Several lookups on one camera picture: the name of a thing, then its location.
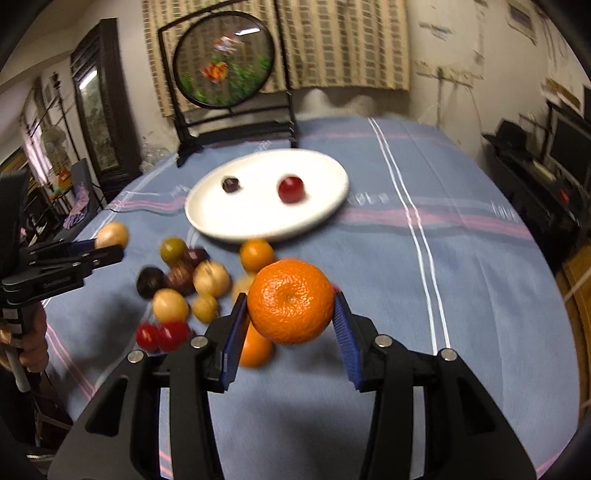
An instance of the blue tablecloth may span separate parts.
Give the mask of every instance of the blue tablecloth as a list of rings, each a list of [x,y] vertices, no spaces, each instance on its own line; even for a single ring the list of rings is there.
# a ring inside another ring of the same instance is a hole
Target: blue tablecloth
[[[337,159],[348,201],[328,223],[277,245],[340,286],[354,313],[409,349],[456,349],[489,390],[538,473],[577,426],[579,386],[573,337],[558,289],[511,205],[474,162],[438,130],[405,120],[323,119],[300,123],[302,148]],[[183,210],[187,192],[219,165],[287,142],[206,149],[182,169],[174,158],[128,186],[80,238],[117,220],[131,232],[126,258],[86,287],[47,304],[50,375],[77,417],[151,315],[135,291],[145,264],[164,268],[163,238],[204,245],[231,274],[235,251],[202,238]],[[222,304],[230,309],[229,299]],[[191,320],[194,330],[205,327]],[[355,479],[368,437],[372,394],[347,381],[332,327],[317,340],[279,347],[267,368],[240,370],[210,403],[227,478]],[[163,391],[163,413],[167,412]],[[162,472],[170,476],[167,415]],[[424,454],[415,434],[413,472]]]

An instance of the brown wooden ball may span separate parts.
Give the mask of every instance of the brown wooden ball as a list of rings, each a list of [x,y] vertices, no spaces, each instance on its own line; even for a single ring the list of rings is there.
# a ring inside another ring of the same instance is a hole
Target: brown wooden ball
[[[186,262],[178,262],[174,264],[166,274],[166,283],[168,287],[178,291],[184,296],[195,293],[193,271],[193,266]]]

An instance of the mandarin orange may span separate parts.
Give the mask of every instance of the mandarin orange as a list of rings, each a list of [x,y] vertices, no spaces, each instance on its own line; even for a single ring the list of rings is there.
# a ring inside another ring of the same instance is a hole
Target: mandarin orange
[[[240,262],[249,273],[257,273],[275,261],[273,247],[265,240],[247,240],[240,247]]]
[[[257,331],[276,343],[318,337],[333,314],[334,293],[314,265],[289,258],[263,268],[248,291],[248,312]]]
[[[252,323],[248,325],[246,338],[239,365],[241,367],[258,368],[265,365],[273,356],[273,342],[263,337]]]

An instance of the red ball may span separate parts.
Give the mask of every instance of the red ball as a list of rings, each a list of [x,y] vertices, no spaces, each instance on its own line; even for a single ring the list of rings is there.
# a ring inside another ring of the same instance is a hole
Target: red ball
[[[304,198],[304,182],[301,178],[290,176],[284,178],[277,188],[283,203],[297,203]]]
[[[163,352],[173,352],[189,339],[190,333],[186,322],[163,323],[158,329],[158,346]]]
[[[148,353],[158,350],[158,327],[151,323],[140,323],[135,331],[135,341]]]

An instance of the hand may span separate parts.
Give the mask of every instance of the hand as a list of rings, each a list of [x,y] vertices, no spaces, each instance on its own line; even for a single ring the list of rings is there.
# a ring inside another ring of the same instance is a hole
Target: hand
[[[47,317],[43,306],[39,303],[33,316],[33,330],[22,337],[22,353],[20,354],[21,364],[30,372],[40,373],[45,370],[49,363],[47,352]],[[8,329],[0,328],[0,343],[9,345],[12,342],[12,335]]]

